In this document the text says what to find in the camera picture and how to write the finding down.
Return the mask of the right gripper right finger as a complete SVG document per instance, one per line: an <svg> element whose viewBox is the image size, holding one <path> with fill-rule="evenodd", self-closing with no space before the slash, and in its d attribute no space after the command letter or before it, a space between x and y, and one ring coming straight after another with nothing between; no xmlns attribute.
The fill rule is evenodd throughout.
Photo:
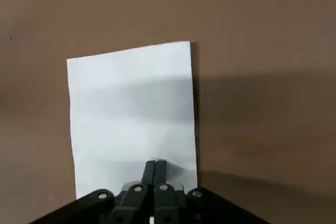
<svg viewBox="0 0 336 224"><path fill-rule="evenodd" d="M155 223L267 223L206 188L185 193L168 182L166 161L155 162L153 185Z"/></svg>

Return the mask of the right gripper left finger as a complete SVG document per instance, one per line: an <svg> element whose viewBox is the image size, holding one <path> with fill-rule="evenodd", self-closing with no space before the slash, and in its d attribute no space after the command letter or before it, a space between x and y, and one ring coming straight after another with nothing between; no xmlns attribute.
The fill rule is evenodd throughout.
<svg viewBox="0 0 336 224"><path fill-rule="evenodd" d="M147 223L144 210L152 185L156 161L147 161L140 182L125 184L116 196L107 189L98 189L32 223Z"/></svg>

